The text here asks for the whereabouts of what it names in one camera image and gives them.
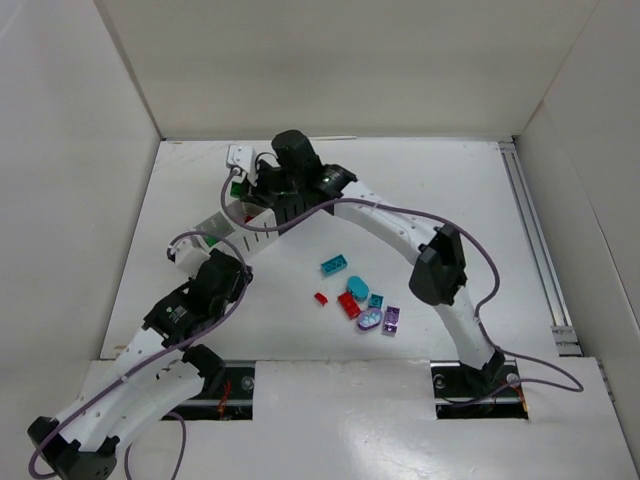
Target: lego brick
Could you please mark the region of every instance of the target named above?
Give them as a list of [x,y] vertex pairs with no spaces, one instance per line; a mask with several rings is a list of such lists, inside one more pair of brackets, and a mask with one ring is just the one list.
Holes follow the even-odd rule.
[[353,320],[358,315],[360,315],[360,307],[349,292],[344,292],[342,295],[340,295],[338,297],[338,302],[340,302],[340,305],[342,305],[342,308],[344,309],[350,320]]
[[371,298],[369,299],[369,308],[382,308],[383,299],[384,297],[382,295],[372,293]]
[[398,331],[398,320],[400,319],[400,309],[397,307],[387,307],[382,324],[382,333],[395,335]]
[[322,295],[320,292],[316,293],[313,297],[314,297],[314,298],[318,301],[318,303],[319,303],[320,305],[322,305],[323,307],[324,307],[324,306],[327,304],[327,302],[329,301],[329,300],[327,300],[327,297],[325,297],[324,295]]
[[360,277],[353,276],[347,280],[347,292],[359,302],[364,302],[369,296],[369,287]]
[[373,330],[382,322],[382,310],[369,308],[358,315],[358,328],[364,332]]
[[338,255],[337,257],[333,257],[331,260],[327,260],[320,267],[324,274],[328,277],[329,275],[333,275],[334,273],[338,273],[340,270],[344,270],[347,268],[347,260],[342,255]]
[[245,195],[247,193],[246,191],[247,189],[245,188],[244,185],[242,185],[242,183],[238,183],[238,182],[231,182],[231,192],[230,195],[233,198],[242,198],[243,195]]

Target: red wire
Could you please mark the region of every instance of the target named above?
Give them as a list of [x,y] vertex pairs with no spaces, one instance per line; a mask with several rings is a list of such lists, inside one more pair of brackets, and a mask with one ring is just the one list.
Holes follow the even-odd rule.
[[222,419],[222,415],[224,414],[224,410],[227,408],[227,400],[229,399],[229,394],[231,393],[231,380],[227,380],[227,383],[224,385],[224,395],[220,399],[220,403],[218,403],[218,412],[220,412],[220,418]]

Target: red lego brick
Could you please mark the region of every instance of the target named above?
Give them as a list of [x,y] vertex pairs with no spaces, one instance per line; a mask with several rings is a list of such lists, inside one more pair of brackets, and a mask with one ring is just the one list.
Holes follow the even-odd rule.
[[342,308],[344,309],[350,320],[353,320],[358,315],[360,315],[360,307],[349,292],[344,292],[342,295],[340,295],[338,297],[338,301],[340,302],[340,305],[342,305]]
[[327,304],[327,302],[329,301],[329,300],[327,300],[327,297],[325,297],[324,295],[322,295],[320,292],[316,293],[316,294],[314,295],[314,298],[315,298],[316,300],[318,300],[318,303],[319,303],[320,305],[322,305],[323,307],[324,307],[324,306]]

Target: light blue oval lego piece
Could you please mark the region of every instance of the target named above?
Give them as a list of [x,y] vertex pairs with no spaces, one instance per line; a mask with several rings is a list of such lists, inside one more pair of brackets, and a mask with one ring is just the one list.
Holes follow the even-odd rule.
[[359,302],[364,302],[369,296],[369,287],[360,277],[349,277],[347,291]]
[[320,265],[320,267],[322,267],[322,271],[328,277],[329,275],[333,275],[334,273],[347,268],[347,259],[342,255],[338,255],[337,257],[333,257],[331,260],[327,260]]

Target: purple round lego piece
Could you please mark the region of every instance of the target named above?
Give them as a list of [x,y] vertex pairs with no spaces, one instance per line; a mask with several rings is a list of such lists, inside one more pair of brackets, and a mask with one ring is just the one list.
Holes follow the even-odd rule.
[[358,328],[367,331],[376,328],[382,323],[382,310],[379,308],[369,308],[358,315]]

